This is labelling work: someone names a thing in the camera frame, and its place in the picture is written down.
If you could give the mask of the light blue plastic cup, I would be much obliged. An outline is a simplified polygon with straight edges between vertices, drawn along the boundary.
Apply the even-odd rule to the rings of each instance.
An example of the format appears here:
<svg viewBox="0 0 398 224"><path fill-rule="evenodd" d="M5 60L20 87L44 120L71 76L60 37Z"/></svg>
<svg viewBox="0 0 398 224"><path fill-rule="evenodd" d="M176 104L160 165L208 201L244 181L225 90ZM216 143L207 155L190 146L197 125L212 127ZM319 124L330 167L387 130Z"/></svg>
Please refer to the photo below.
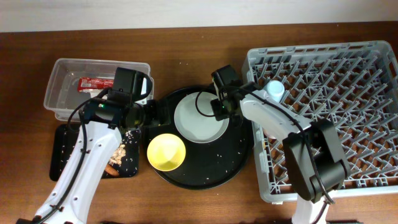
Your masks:
<svg viewBox="0 0 398 224"><path fill-rule="evenodd" d="M264 89L274 101L280 103L285 92L285 87L282 82L271 80L265 85Z"/></svg>

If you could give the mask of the red sauce packet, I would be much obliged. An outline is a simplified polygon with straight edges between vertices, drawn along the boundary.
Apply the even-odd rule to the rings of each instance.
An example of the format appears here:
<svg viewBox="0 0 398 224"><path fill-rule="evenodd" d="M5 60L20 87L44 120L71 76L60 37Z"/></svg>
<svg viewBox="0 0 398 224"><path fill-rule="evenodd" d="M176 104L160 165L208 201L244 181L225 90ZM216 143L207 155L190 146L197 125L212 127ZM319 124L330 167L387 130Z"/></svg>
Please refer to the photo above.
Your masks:
<svg viewBox="0 0 398 224"><path fill-rule="evenodd" d="M81 77L78 82L77 90L79 92L91 92L111 88L114 80L108 78L88 78Z"/></svg>

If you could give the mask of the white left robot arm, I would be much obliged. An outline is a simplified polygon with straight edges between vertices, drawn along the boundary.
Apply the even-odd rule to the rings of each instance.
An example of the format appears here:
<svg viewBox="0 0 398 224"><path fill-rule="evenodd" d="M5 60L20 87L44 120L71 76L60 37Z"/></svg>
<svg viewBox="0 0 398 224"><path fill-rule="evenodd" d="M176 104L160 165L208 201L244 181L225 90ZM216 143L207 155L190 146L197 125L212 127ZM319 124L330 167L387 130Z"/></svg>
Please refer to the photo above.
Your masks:
<svg viewBox="0 0 398 224"><path fill-rule="evenodd" d="M152 88L148 74L119 67L111 87L74 110L80 127L73 152L31 223L86 223L103 172L125 133L170 122L155 100L138 103Z"/></svg>

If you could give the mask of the pale grey plate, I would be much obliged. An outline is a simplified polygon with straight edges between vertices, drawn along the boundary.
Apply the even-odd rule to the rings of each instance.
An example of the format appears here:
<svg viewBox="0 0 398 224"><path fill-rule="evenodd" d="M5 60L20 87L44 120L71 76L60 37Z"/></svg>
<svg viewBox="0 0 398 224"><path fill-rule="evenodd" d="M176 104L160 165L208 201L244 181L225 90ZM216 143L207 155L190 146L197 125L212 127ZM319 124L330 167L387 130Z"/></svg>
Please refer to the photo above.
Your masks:
<svg viewBox="0 0 398 224"><path fill-rule="evenodd" d="M227 130L229 119L217 121L215 117L201 115L195 106L198 92L185 96L178 104L174 112L174 123L178 132L191 142L209 143L220 138ZM205 115L213 114L211 100L216 95L202 92L198 97L197 106Z"/></svg>

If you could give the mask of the food scraps pile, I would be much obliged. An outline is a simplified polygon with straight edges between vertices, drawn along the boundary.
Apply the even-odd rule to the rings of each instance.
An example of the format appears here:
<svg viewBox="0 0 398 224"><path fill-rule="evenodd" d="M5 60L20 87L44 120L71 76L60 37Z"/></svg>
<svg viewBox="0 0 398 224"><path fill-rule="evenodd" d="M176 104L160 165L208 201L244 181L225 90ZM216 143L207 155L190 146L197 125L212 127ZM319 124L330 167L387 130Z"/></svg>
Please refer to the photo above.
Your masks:
<svg viewBox="0 0 398 224"><path fill-rule="evenodd" d="M140 144L141 132L139 130L127 131L122 137L121 144L113 152L113 155L109 159L109 165L127 164L134 162L139 158L139 144Z"/></svg>

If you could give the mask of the orange carrot piece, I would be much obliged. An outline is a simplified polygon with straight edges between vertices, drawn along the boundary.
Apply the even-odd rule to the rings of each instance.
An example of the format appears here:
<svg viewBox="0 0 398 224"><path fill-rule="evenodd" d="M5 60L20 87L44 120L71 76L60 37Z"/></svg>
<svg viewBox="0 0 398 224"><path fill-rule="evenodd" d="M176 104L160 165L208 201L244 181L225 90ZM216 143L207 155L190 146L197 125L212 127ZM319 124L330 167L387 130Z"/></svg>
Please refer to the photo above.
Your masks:
<svg viewBox="0 0 398 224"><path fill-rule="evenodd" d="M119 177L119 172L109 164L106 165L105 172L112 177Z"/></svg>

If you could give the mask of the pink plastic cup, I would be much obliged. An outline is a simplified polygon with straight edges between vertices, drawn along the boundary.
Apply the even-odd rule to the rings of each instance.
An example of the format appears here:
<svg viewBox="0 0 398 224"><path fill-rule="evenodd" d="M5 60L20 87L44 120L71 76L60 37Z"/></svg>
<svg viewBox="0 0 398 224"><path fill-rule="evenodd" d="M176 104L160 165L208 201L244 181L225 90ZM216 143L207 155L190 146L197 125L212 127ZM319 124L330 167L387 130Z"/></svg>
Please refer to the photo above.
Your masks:
<svg viewBox="0 0 398 224"><path fill-rule="evenodd" d="M274 137L271 133L269 133L268 131L266 131L265 129L263 129L263 133L264 133L264 135L265 135L267 138L275 139L275 137Z"/></svg>

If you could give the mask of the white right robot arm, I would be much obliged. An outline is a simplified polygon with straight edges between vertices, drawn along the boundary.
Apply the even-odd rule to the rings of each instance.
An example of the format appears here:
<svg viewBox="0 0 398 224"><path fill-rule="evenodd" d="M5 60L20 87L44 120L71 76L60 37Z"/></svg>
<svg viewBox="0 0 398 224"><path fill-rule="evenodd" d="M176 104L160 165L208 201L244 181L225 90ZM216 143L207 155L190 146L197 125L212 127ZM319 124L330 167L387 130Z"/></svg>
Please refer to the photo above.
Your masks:
<svg viewBox="0 0 398 224"><path fill-rule="evenodd" d="M292 223L325 223L334 203L332 193L343 186L350 166L333 122L312 121L284 107L284 85L264 88L243 83L232 66L211 74L217 98L211 101L216 120L240 116L257 123L267 136L282 143L289 181L297 192Z"/></svg>

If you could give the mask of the yellow bowl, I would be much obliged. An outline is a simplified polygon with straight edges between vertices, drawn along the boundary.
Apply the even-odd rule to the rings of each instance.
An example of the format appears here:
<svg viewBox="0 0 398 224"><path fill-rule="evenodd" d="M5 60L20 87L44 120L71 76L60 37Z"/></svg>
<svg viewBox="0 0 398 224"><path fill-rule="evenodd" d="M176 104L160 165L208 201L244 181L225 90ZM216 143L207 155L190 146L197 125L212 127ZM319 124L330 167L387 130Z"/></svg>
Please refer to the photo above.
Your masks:
<svg viewBox="0 0 398 224"><path fill-rule="evenodd" d="M181 166L185 156L185 145L174 134L160 134L151 140L147 147L150 165L162 172L169 172Z"/></svg>

